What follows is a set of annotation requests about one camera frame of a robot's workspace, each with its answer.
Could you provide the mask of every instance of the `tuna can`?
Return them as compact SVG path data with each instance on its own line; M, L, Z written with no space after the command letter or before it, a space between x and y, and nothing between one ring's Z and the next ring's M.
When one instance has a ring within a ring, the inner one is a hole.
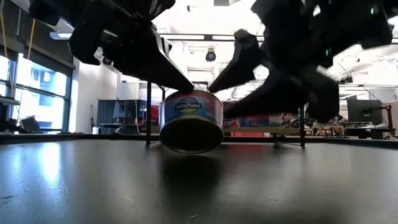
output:
M160 105L159 115L160 141L171 150L199 154L223 141L223 104L211 93L173 93Z

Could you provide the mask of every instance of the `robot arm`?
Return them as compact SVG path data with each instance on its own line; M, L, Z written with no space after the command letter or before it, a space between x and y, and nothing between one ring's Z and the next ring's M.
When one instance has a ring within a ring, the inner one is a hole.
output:
M315 6L320 8L317 15L313 15ZM398 1L309 0L303 4L301 0L257 0L251 10L266 27L263 45L259 47L247 32L235 35L234 57L209 90L253 80L252 68L259 64L269 69L269 76L263 86L224 115L294 113L310 102L311 116L326 122L339 112L339 89L318 66L332 66L333 57L353 44L364 49L391 44L394 26L388 24L388 18L398 15Z
M175 0L30 0L34 19L56 25L60 19L75 28L69 46L73 56L92 65L98 47L125 75L176 90L191 91L187 80L169 59L171 45L151 23Z

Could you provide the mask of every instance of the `can label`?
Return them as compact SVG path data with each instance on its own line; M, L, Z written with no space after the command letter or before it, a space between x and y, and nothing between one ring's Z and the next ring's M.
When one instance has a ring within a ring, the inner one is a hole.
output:
M201 116L219 126L223 122L223 105L215 96L200 91L166 99L163 111L164 124L184 116Z

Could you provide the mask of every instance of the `computer monitor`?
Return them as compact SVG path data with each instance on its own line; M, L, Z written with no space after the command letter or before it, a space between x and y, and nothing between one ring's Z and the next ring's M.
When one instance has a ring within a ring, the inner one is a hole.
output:
M24 129L30 131L30 132L39 132L40 131L40 125L36 121L35 116L27 116L25 118L21 119L21 123L24 127Z
M381 106L382 103L379 100L347 100L348 120L381 124L383 122Z
M126 117L130 118L132 116L131 110L129 110L128 106L126 110L124 109L125 106L125 100L117 100L114 103L114 108L113 108L113 118L124 118L124 112L127 111Z
M124 112L127 112L126 118L132 118L133 120L138 117L142 117L139 108L141 107L142 100L117 100L114 104L113 118L124 118Z

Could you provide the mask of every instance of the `metal stand leg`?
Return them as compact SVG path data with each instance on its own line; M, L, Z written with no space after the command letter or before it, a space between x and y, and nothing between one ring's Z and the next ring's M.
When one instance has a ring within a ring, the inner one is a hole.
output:
M150 127L152 125L151 99L152 99L152 83L147 82L147 137L146 137L147 146L150 145Z
M166 90L163 88L162 89L162 101L164 101L164 99L166 99Z
M300 146L305 147L304 105L300 107Z

